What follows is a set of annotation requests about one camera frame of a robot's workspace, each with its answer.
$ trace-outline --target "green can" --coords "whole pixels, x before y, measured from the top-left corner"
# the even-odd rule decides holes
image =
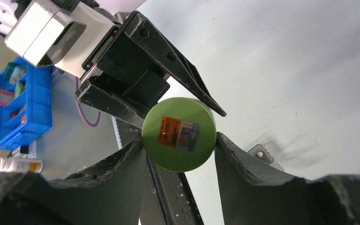
[[[155,105],[142,127],[144,148],[158,166],[173,172],[198,168],[211,156],[216,124],[199,100],[173,97]]]

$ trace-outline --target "white bottle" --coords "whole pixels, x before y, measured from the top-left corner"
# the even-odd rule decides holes
[[[36,158],[0,157],[0,172],[15,173],[40,173],[42,171],[42,160]]]

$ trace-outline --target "blue storage box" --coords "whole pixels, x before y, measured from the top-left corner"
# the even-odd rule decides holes
[[[17,82],[26,85],[17,98],[7,106],[0,105],[0,150],[13,151],[20,146],[29,145],[53,127],[51,67],[35,68],[18,57],[14,63],[26,65],[26,73]],[[0,88],[14,92],[15,86],[4,79],[4,71],[0,73]],[[25,106],[25,110],[10,118],[11,112],[17,112]]]

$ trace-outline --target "green lid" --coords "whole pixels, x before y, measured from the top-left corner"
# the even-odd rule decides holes
[[[185,97],[166,99],[147,114],[142,127],[144,148],[158,166],[187,172],[211,156],[216,125],[210,109]]]

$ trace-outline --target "pill bottle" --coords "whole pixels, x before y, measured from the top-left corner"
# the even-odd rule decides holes
[[[42,160],[35,158],[0,157],[0,172],[40,173],[42,165]]]
[[[173,172],[198,168],[211,156],[216,124],[211,109],[199,100],[173,97],[156,104],[142,126],[149,158]]]

